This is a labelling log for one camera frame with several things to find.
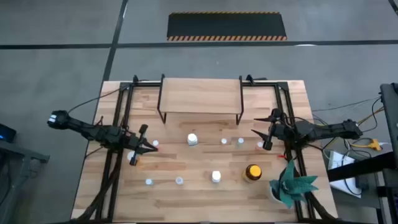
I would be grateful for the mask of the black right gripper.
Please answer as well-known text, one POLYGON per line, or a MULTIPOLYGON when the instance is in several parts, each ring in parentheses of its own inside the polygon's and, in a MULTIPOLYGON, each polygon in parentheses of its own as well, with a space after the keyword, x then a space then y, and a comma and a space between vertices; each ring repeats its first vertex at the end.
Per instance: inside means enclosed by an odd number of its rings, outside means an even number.
POLYGON ((252 129, 252 132, 256 133, 263 141, 263 149, 270 151, 272 149, 272 138, 276 137, 279 140, 292 140, 294 138, 293 129, 288 124, 281 120, 283 116, 282 110, 274 108, 271 114, 267 118, 254 118, 256 121, 269 122, 270 126, 268 134, 261 133, 252 129))

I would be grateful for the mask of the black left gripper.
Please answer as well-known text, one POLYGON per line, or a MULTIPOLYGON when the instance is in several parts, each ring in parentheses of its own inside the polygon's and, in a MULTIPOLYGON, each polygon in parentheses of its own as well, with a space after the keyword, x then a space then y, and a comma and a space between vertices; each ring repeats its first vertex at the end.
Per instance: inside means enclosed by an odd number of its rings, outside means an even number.
POLYGON ((157 152, 157 147, 148 142, 145 137, 148 125, 142 124, 139 129, 139 136, 136 133, 130 133, 124 141, 123 147, 130 149, 133 155, 129 158, 129 165, 135 166, 138 162, 138 155, 143 155, 148 152, 157 152))

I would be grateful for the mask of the amber bottle yellow cap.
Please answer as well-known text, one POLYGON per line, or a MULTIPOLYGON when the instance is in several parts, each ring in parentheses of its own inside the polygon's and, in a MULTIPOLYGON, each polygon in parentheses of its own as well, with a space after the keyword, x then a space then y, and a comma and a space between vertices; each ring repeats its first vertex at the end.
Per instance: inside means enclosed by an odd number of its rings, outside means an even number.
POLYGON ((262 176, 262 170, 257 164, 248 165, 243 171, 243 179, 246 182, 255 182, 262 176))

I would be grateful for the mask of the wooden shelf black metal legs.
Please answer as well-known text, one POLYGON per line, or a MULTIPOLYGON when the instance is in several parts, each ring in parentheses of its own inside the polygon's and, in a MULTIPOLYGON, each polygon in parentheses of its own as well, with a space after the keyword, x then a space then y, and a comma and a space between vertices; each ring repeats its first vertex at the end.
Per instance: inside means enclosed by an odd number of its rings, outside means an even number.
POLYGON ((167 113, 233 114, 236 124, 244 113, 243 78, 201 79, 161 76, 157 111, 163 123, 167 113))

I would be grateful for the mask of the artificial green plant white pot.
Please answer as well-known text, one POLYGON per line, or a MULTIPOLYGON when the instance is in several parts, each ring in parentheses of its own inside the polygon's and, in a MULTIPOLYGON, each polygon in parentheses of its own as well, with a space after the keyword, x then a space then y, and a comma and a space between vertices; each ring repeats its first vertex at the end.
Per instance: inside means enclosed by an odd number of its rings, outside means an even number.
POLYGON ((280 173, 279 179, 269 182, 272 196, 283 203, 290 209, 294 202, 304 201, 304 193, 318 190, 313 183, 318 177, 311 176, 295 176, 295 164, 291 160, 287 167, 280 173))

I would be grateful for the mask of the white paper sheet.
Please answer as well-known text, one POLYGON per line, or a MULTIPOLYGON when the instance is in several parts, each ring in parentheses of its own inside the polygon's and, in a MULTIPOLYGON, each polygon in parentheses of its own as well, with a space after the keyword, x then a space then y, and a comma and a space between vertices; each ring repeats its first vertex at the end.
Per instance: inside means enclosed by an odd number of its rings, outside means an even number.
MULTIPOLYGON (((328 170, 352 164, 354 162, 355 160, 352 157, 345 156, 339 152, 331 151, 328 162, 328 170)), ((335 190, 340 190, 354 197, 361 198, 362 190, 356 186, 356 179, 354 177, 330 182, 330 186, 335 190)))

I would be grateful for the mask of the black hazard striped floor mat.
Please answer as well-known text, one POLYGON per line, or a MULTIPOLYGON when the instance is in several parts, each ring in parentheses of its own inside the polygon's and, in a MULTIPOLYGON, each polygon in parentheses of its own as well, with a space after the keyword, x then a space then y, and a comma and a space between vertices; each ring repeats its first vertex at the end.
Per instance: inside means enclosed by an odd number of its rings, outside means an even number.
POLYGON ((277 11, 172 12, 169 42, 285 41, 282 15, 277 11))

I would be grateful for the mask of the yellow power plug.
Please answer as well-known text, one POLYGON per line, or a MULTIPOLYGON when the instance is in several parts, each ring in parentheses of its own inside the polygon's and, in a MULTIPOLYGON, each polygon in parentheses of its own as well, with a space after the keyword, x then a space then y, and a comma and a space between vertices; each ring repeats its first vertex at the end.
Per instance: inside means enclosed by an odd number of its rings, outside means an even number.
POLYGON ((379 141, 377 139, 372 139, 372 138, 364 138, 364 140, 368 140, 368 144, 356 144, 356 143, 351 143, 351 147, 358 147, 358 148, 368 148, 372 149, 375 151, 381 151, 382 146, 380 145, 379 141))

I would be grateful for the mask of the black equipment stand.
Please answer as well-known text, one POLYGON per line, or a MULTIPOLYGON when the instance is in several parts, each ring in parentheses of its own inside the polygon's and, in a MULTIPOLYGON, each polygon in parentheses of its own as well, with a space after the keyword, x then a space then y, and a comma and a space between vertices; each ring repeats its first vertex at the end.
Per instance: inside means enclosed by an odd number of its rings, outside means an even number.
POLYGON ((376 188, 378 198, 386 198, 392 224, 398 224, 398 83, 382 84, 384 106, 392 151, 328 171, 329 180, 343 180, 358 175, 382 172, 384 186, 376 188))

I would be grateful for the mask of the grey metal stand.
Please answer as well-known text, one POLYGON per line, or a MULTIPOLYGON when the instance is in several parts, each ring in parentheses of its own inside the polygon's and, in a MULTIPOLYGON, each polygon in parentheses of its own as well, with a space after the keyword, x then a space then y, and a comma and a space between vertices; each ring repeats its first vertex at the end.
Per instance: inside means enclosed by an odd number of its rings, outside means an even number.
POLYGON ((16 207, 17 198, 22 190, 22 186, 30 177, 30 163, 31 160, 37 160, 41 164, 48 163, 50 156, 45 155, 24 147, 17 146, 7 141, 0 141, 0 175, 4 169, 7 169, 7 190, 3 198, 0 200, 0 224, 9 224, 10 219, 16 207), (13 157, 21 159, 21 168, 15 179, 11 178, 11 159, 13 157))

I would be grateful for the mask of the black device blue light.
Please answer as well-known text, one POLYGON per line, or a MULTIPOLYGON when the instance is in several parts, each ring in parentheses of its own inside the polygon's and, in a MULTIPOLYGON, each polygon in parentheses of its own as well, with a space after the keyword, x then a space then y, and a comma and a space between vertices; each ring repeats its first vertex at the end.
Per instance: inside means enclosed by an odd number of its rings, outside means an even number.
POLYGON ((13 143, 16 137, 16 130, 0 123, 0 140, 13 143))

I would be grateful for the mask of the black metal table frame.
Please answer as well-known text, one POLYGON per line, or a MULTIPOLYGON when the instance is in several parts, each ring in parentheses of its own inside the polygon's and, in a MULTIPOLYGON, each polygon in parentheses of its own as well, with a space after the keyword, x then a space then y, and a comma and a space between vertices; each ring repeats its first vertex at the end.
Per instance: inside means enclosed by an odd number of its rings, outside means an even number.
POLYGON ((127 154, 107 156, 97 143, 88 145, 72 218, 83 214, 99 192, 106 162, 121 161, 117 184, 106 194, 103 223, 239 223, 297 222, 317 217, 307 202, 288 209, 271 197, 269 182, 278 178, 287 162, 285 144, 273 139, 270 151, 257 149, 260 137, 269 125, 264 118, 276 107, 286 114, 311 119, 305 85, 301 80, 243 81, 244 113, 239 124, 233 114, 167 113, 163 123, 157 111, 160 81, 140 82, 132 93, 128 112, 129 129, 138 131, 148 125, 147 139, 158 140, 159 152, 146 153, 136 166, 130 166, 127 154), (197 135, 198 144, 189 146, 187 136, 197 135), (228 143, 222 145, 221 139, 228 143), (243 138, 242 146, 237 145, 243 138), (246 182, 243 171, 257 164, 262 176, 246 182), (221 172, 214 183, 211 173, 221 172), (175 182, 184 179, 183 185, 175 182), (153 185, 146 185, 152 179, 153 185))

